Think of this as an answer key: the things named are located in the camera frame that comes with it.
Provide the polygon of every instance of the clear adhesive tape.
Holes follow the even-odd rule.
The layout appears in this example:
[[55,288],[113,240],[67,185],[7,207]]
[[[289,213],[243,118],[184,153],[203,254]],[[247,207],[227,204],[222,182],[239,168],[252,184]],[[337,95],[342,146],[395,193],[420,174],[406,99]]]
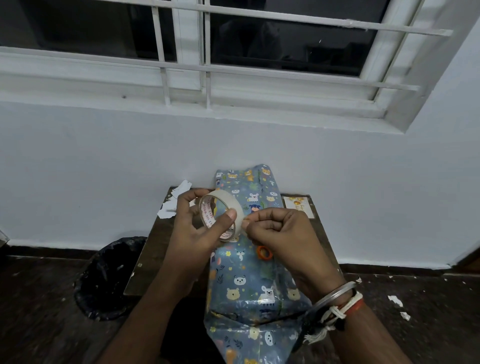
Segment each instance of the clear adhesive tape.
[[209,229],[215,224],[215,217],[211,207],[212,199],[216,198],[225,205],[227,209],[233,208],[237,212],[237,218],[230,228],[220,236],[220,241],[228,242],[240,235],[241,222],[245,218],[243,209],[237,199],[229,192],[224,190],[215,190],[206,194],[200,199],[199,209],[202,222]]

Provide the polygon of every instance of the black plastic bag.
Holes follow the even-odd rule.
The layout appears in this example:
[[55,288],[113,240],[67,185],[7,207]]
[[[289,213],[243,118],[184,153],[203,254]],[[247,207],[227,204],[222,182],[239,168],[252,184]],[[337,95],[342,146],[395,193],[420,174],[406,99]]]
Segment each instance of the black plastic bag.
[[146,240],[144,236],[121,238],[92,257],[73,290],[78,307],[88,318],[114,320],[135,307],[139,297],[124,296],[123,291]]

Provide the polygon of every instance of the window sill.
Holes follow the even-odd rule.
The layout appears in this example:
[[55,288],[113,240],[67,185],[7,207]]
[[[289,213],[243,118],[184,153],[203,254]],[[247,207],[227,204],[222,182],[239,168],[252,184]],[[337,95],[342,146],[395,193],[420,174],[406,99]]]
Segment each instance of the window sill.
[[5,74],[0,74],[0,84],[0,101],[6,102],[403,134],[383,119],[355,117],[348,115],[348,112],[332,115],[328,109],[324,113],[285,111],[275,108],[273,104],[269,104],[268,108],[214,104],[212,109],[207,109],[204,95],[188,90],[171,89],[173,101],[172,105],[167,106],[161,87]]

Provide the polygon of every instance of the fingernail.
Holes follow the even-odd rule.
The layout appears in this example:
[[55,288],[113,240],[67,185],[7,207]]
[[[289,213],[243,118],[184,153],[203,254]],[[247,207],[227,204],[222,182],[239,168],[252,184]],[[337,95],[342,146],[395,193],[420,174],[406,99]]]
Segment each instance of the fingernail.
[[225,212],[228,217],[230,217],[232,220],[235,220],[235,218],[237,217],[237,212],[234,208],[229,208],[226,212]]
[[241,222],[241,228],[245,230],[245,229],[247,229],[247,226],[249,224],[250,224],[250,221],[244,220],[244,221]]

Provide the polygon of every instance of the dark floor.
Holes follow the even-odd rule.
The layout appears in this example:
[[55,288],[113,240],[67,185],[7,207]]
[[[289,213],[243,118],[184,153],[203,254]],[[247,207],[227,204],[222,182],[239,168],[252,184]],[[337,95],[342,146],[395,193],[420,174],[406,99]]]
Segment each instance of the dark floor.
[[[96,322],[78,310],[72,283],[86,262],[0,258],[0,362],[91,363],[97,357],[122,320]],[[362,279],[360,291],[367,304],[414,363],[480,363],[480,278],[347,276]],[[396,295],[404,308],[388,295]],[[178,337],[184,328],[171,322],[162,353],[172,364],[222,363],[203,328],[203,304],[183,302],[174,313],[173,321],[180,315],[189,319],[197,341],[188,352],[182,350]],[[411,320],[403,319],[400,311]],[[302,348],[290,361],[339,362],[328,342]]]

